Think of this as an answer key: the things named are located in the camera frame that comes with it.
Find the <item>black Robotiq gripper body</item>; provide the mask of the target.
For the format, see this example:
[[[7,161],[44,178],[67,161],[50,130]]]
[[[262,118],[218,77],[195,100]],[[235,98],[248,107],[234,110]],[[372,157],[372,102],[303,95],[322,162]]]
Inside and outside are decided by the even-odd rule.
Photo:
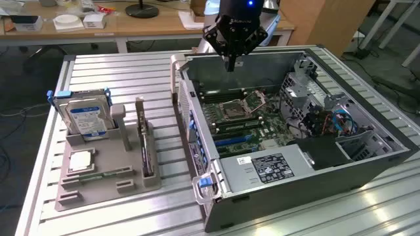
[[[223,0],[220,2],[219,15],[224,18],[228,41],[234,28],[255,29],[262,26],[263,3],[262,0]]]

